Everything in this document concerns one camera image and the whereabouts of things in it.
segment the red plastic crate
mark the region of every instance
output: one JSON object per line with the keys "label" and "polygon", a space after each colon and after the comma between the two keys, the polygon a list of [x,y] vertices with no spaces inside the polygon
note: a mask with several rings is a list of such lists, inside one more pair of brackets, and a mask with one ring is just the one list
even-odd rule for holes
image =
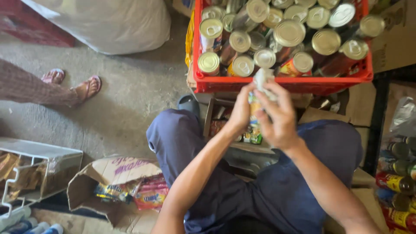
{"label": "red plastic crate", "polygon": [[0,31],[23,42],[73,47],[75,38],[20,0],[0,0]]}
{"label": "red plastic crate", "polygon": [[[198,68],[198,58],[201,55],[199,24],[205,0],[195,0],[195,29],[193,38],[193,78],[196,81],[196,91],[199,93],[238,92],[241,87],[252,82],[252,77],[204,77]],[[368,1],[354,0],[357,8],[355,17],[360,20],[368,15]],[[292,93],[313,93],[328,95],[349,88],[359,83],[373,80],[373,65],[371,52],[362,61],[357,62],[348,72],[348,77],[276,77],[275,81]]]}

